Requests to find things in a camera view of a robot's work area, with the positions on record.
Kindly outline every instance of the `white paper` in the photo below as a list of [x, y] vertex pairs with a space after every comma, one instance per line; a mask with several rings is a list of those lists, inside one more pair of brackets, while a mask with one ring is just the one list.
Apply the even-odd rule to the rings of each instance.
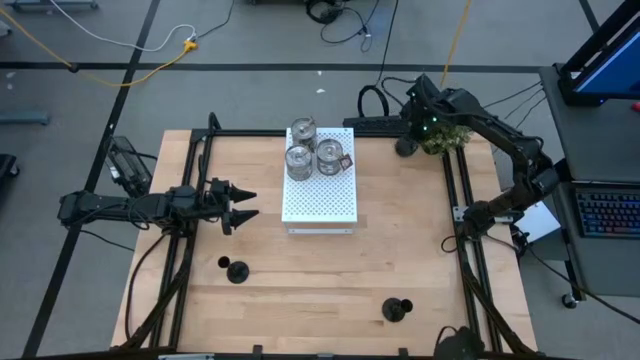
[[560, 228], [560, 223], [542, 201], [525, 210], [524, 217], [516, 225], [523, 233], [529, 233], [527, 241], [530, 243]]

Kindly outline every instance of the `computer stand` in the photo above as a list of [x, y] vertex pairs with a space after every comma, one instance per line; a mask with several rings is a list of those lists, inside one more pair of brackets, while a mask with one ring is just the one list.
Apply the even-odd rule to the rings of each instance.
[[[7, 0], [4, 4], [6, 6], [11, 6], [15, 11], [22, 11], [24, 8], [50, 8], [53, 6], [49, 0]], [[60, 6], [89, 5], [91, 9], [98, 8], [98, 3], [96, 2], [96, 0], [57, 0], [56, 4]]]

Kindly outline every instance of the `computer monitor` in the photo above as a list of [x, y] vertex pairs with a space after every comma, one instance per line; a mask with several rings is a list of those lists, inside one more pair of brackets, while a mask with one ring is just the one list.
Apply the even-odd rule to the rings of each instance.
[[567, 105], [640, 99], [640, 1], [626, 0], [560, 68]]

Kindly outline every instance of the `wooden tabletop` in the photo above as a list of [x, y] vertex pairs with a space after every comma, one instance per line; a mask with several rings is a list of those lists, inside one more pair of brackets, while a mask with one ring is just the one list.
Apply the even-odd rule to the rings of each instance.
[[[152, 192], [180, 184], [189, 134], [165, 132]], [[260, 215], [232, 236], [224, 236], [219, 224], [200, 222], [178, 350], [249, 353], [260, 344], [265, 353], [395, 355], [406, 347], [412, 355], [432, 354], [443, 326], [467, 323], [456, 255], [440, 249], [442, 239], [453, 234], [442, 160], [423, 152], [399, 158], [393, 139], [357, 138], [355, 234], [288, 235], [280, 218], [284, 141], [214, 139], [207, 177], [257, 192], [235, 208], [258, 209]], [[475, 199], [495, 197], [499, 187], [488, 143], [474, 136], [466, 156]], [[495, 226], [490, 234], [510, 241], [504, 226]], [[158, 237], [158, 229], [140, 233], [132, 269]], [[168, 243], [151, 253], [136, 278], [132, 329], [156, 303]], [[484, 249], [497, 308], [525, 344], [535, 348], [513, 251], [490, 241]], [[217, 265], [221, 256], [246, 262], [248, 280], [230, 283]], [[399, 323], [382, 316], [382, 303], [389, 297], [413, 302], [413, 311]], [[124, 300], [113, 344], [125, 340]], [[162, 344], [168, 341], [172, 307], [165, 315]], [[486, 331], [483, 340], [489, 344]]]

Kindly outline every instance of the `metal lid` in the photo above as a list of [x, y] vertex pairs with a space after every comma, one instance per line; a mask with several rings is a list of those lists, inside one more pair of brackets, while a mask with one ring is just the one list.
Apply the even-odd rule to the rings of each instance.
[[310, 118], [296, 119], [291, 124], [291, 134], [297, 139], [309, 139], [316, 134], [316, 122]]
[[342, 157], [342, 145], [333, 139], [322, 140], [318, 144], [316, 153], [318, 159], [322, 161], [336, 161]]
[[311, 152], [306, 146], [294, 145], [287, 149], [285, 160], [289, 166], [308, 166], [311, 163]]

